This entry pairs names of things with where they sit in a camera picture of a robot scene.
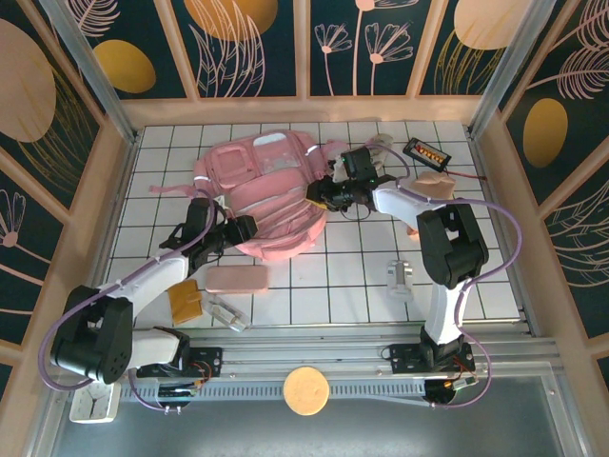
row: metal base plate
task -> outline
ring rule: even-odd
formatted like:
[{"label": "metal base plate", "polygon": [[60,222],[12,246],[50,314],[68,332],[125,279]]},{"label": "metal base plate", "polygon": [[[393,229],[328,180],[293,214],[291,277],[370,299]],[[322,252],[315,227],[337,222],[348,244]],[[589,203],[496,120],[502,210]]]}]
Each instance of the metal base plate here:
[{"label": "metal base plate", "polygon": [[191,364],[198,364],[207,374],[208,364],[213,372],[211,377],[217,378],[222,370],[222,348],[190,348],[188,367],[183,371],[163,370],[159,365],[146,365],[137,370],[138,378],[200,378],[201,371]]},{"label": "metal base plate", "polygon": [[[430,371],[427,363],[421,356],[418,344],[410,345],[391,345],[389,349],[389,360],[393,374],[404,373],[428,373]],[[460,362],[470,371],[476,370],[472,347],[467,343],[462,344],[461,352],[458,354]],[[434,369],[440,373],[459,373],[461,367],[454,362],[450,362],[443,368]]]}]

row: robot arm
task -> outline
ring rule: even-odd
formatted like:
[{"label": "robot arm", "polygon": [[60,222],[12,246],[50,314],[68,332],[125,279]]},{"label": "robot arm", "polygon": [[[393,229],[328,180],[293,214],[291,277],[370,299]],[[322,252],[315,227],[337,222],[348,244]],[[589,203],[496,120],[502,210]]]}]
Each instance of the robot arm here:
[{"label": "robot arm", "polygon": [[[217,203],[213,205],[215,217],[221,212],[225,220],[220,224],[217,219],[212,221],[212,229],[199,243],[178,256],[162,260],[164,254],[185,246],[203,232],[209,202],[195,198],[188,207],[186,222],[177,226],[160,246],[153,258],[156,262],[148,261],[132,273],[135,279],[121,284],[59,327],[50,351],[51,362],[105,384],[117,381],[129,368],[150,364],[169,365],[177,370],[187,367],[186,335],[172,328],[134,330],[133,321],[157,296],[204,265],[210,253],[241,244],[255,235],[257,228],[252,217],[226,219]],[[66,311],[109,286],[76,288],[69,295]]]},{"label": "robot arm", "polygon": [[[433,204],[395,186],[383,187],[395,178],[377,175],[366,147],[345,152],[341,158],[349,179],[342,183],[332,183],[330,178],[317,181],[309,187],[307,197],[334,211],[362,204],[419,231],[423,265],[434,281],[429,316],[421,332],[421,350],[430,368],[441,367],[462,349],[462,333],[455,322],[462,286],[479,276],[488,261],[488,249],[474,213],[468,205]],[[464,311],[461,307],[459,322]]]},{"label": "robot arm", "polygon": [[[419,231],[423,265],[434,281],[422,339],[433,348],[429,362],[435,366],[448,357],[443,348],[460,347],[462,343],[455,322],[462,286],[467,279],[480,275],[482,265],[488,261],[480,228],[468,205],[423,203],[397,189],[374,189],[372,201],[378,212],[390,214]],[[465,302],[467,293],[462,298]],[[461,307],[459,322],[464,313],[465,307]]]}]

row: white grid floor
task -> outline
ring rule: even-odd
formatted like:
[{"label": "white grid floor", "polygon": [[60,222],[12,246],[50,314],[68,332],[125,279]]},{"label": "white grid floor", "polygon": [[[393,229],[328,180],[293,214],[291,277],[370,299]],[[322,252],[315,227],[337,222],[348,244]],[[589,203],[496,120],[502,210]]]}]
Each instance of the white grid floor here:
[{"label": "white grid floor", "polygon": [[[189,200],[170,195],[152,195],[148,187],[189,184],[193,164],[211,146],[269,129],[307,131],[320,142],[343,140],[356,147],[371,136],[388,133],[394,150],[401,152],[410,137],[452,155],[449,170],[476,174],[474,162],[457,122],[350,122],[299,124],[247,124],[210,126],[148,127],[136,161],[128,198],[114,242],[107,280],[114,281],[140,266],[167,239],[173,228],[184,222]],[[414,167],[414,176],[425,167]],[[404,175],[404,168],[388,157],[385,172]],[[483,199],[481,183],[456,177],[456,197]],[[479,218],[490,260],[482,271],[502,262],[501,252],[489,218],[482,207],[474,208]],[[366,209],[355,206],[351,218],[364,217]],[[391,260],[407,260],[413,266],[413,303],[390,299],[386,295],[386,267]],[[431,278],[427,276],[421,249],[406,235],[405,224],[385,214],[373,213],[364,221],[346,221],[330,213],[328,223],[316,245],[289,261],[265,263],[227,249],[213,265],[268,265],[270,289],[256,295],[223,295],[231,305],[252,318],[255,327],[286,325],[332,325],[423,321],[429,311]],[[205,284],[206,267],[194,275],[199,287]],[[519,320],[520,315],[505,272],[489,278],[472,290],[467,302],[467,321]],[[171,326],[167,294],[148,306],[137,320],[138,328]],[[220,323],[204,314],[180,327],[210,328]]]}]

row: small plastic container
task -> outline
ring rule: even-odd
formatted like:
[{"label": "small plastic container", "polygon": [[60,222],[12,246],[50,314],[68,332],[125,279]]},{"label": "small plastic container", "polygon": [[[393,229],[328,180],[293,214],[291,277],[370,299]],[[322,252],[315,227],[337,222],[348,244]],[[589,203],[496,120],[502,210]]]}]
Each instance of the small plastic container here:
[{"label": "small plastic container", "polygon": [[249,316],[229,305],[217,295],[206,293],[203,300],[203,309],[228,328],[242,332],[249,328]]},{"label": "small plastic container", "polygon": [[387,265],[387,294],[404,301],[412,300],[412,267],[406,261],[394,260]]}]

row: round cork disc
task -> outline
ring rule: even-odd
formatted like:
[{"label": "round cork disc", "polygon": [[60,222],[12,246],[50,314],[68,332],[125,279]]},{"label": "round cork disc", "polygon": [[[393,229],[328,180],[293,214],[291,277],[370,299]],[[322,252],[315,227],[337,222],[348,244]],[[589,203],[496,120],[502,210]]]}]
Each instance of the round cork disc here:
[{"label": "round cork disc", "polygon": [[315,368],[296,368],[285,378],[285,402],[297,414],[317,414],[325,406],[329,396],[330,385]]}]

